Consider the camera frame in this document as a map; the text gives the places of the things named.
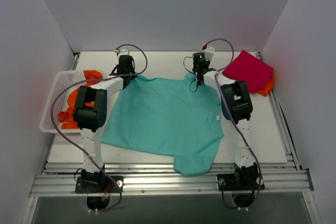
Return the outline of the teal t-shirt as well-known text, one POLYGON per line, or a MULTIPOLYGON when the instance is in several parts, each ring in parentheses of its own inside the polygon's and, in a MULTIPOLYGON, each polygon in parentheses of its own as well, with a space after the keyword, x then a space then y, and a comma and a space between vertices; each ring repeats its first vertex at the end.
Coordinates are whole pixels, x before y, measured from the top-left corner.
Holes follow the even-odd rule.
POLYGON ((137 77, 119 92, 102 143, 172 157, 182 175, 207 173, 224 136, 221 103, 212 87, 192 92, 192 81, 137 77))

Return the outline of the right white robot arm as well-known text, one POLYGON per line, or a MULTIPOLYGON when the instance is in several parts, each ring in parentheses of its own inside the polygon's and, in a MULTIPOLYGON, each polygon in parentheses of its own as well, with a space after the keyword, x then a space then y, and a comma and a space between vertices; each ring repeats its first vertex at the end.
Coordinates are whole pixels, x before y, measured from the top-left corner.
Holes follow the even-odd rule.
POLYGON ((236 81, 211 68, 212 52, 192 54, 193 69, 197 85, 216 89, 222 103, 222 115, 227 126, 233 129, 231 139, 235 148, 233 182, 244 189, 260 182, 260 165, 251 150, 250 119, 253 111, 250 94, 245 81, 236 81))

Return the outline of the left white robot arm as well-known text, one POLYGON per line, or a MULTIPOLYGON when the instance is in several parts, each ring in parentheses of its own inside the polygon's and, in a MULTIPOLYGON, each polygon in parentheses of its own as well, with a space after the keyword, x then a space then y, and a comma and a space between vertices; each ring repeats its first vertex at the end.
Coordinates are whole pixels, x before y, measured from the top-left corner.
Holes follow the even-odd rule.
POLYGON ((101 136, 108 116, 108 99, 136 78, 132 56, 123 53, 111 74, 86 74, 87 83, 77 90, 73 120, 77 123, 83 142, 81 179, 94 192, 105 188, 104 162, 101 155, 101 136))

